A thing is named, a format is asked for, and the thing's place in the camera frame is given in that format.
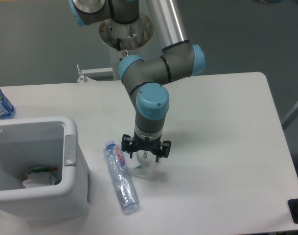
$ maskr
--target water bottle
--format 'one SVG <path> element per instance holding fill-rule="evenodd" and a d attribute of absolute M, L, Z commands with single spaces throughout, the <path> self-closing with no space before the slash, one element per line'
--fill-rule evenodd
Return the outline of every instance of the water bottle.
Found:
<path fill-rule="evenodd" d="M 10 119 L 14 116 L 15 109 L 0 89 L 0 119 Z"/>
<path fill-rule="evenodd" d="M 105 142 L 103 151 L 112 182 L 123 211 L 128 212 L 139 205 L 139 199 L 120 147 L 114 140 Z"/>

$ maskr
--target blue bottle label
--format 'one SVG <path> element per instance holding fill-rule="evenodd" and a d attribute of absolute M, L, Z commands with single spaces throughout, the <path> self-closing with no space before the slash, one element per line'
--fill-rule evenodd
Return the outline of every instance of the blue bottle label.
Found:
<path fill-rule="evenodd" d="M 6 118 L 13 114 L 14 108 L 11 102 L 2 94 L 0 96 L 0 119 Z"/>
<path fill-rule="evenodd" d="M 120 163 L 120 166 L 125 166 L 126 162 L 125 162 L 125 159 L 124 159 L 124 156 L 123 154 L 121 153 L 119 147 L 117 145 L 115 145 L 115 153 L 117 155 L 117 158 L 118 158 L 118 161 Z"/>

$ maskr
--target white surface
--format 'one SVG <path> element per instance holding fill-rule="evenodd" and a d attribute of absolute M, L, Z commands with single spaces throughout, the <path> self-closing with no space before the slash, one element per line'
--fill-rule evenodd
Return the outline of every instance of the white surface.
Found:
<path fill-rule="evenodd" d="M 298 180 L 267 80 L 261 73 L 196 76 L 166 85 L 155 181 L 134 177 L 139 211 L 124 215 L 102 150 L 132 135 L 135 112 L 120 81 L 3 88 L 15 118 L 69 115 L 92 175 L 88 216 L 26 223 L 0 211 L 0 234 L 247 234 L 296 230 L 287 200 Z M 126 158 L 137 163 L 136 156 Z"/>
<path fill-rule="evenodd" d="M 89 170 L 72 119 L 14 118 L 0 120 L 0 129 L 0 210 L 28 220 L 89 212 Z M 35 166 L 57 167 L 61 182 L 24 188 L 25 174 Z"/>

